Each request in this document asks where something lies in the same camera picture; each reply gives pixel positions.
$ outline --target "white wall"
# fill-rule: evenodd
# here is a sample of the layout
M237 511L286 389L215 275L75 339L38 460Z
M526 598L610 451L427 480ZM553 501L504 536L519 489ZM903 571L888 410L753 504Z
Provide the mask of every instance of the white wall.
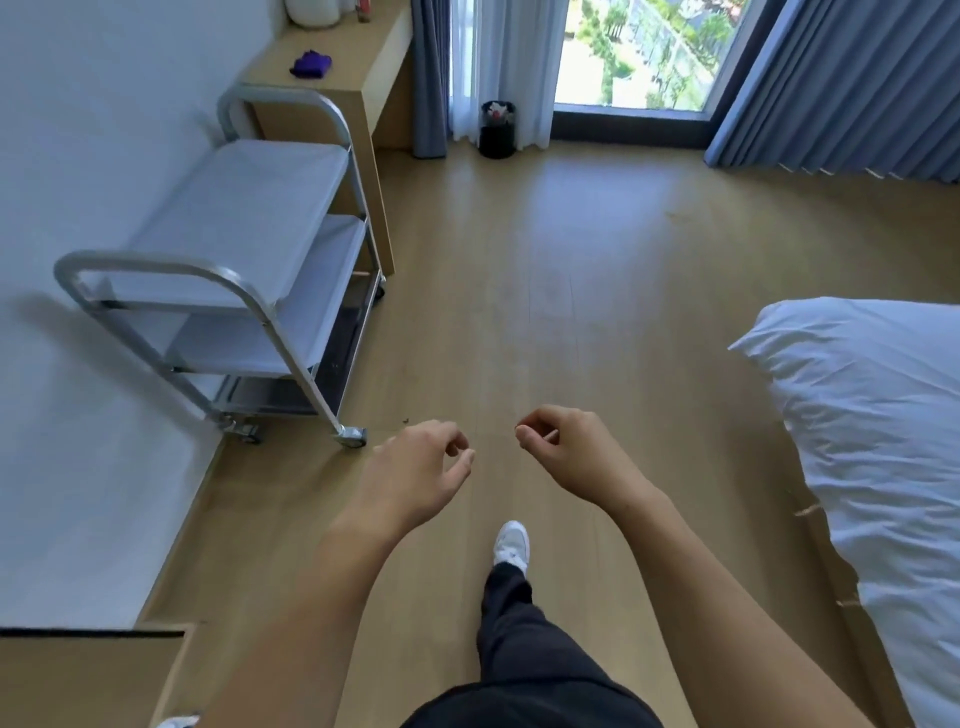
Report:
M219 433L58 289L221 141L279 0L0 8L0 626L130 627Z

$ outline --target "black trash bin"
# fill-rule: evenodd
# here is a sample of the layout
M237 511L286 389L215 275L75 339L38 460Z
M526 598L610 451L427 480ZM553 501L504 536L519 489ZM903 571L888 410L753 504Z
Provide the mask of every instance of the black trash bin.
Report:
M506 111L494 116L494 104ZM516 107L509 101L488 101L480 107L480 154L490 159L505 159L516 151Z

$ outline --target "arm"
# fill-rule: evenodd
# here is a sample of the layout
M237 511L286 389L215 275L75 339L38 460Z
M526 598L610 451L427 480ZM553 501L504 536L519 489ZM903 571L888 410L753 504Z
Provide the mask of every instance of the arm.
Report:
M298 595L260 635L200 728L330 728L367 597L400 540L467 479L473 450L453 423L408 427L374 455L327 529ZM459 458L444 472L444 451Z
M595 414L544 406L521 421L516 437L561 486L605 510L622 531L700 725L870 728Z

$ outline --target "leg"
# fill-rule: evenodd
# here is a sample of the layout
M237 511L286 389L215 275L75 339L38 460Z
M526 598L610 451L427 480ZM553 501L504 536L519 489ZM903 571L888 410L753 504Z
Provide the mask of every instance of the leg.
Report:
M532 602L518 567L493 567L484 589L477 651L484 682L544 678L609 683L607 673Z

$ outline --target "left hand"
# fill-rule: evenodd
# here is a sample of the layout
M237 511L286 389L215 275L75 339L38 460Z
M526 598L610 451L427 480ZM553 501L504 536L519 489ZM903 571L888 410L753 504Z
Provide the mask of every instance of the left hand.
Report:
M444 453L459 455L446 471ZM373 449L346 512L399 541L453 500L474 454L454 423L411 425Z

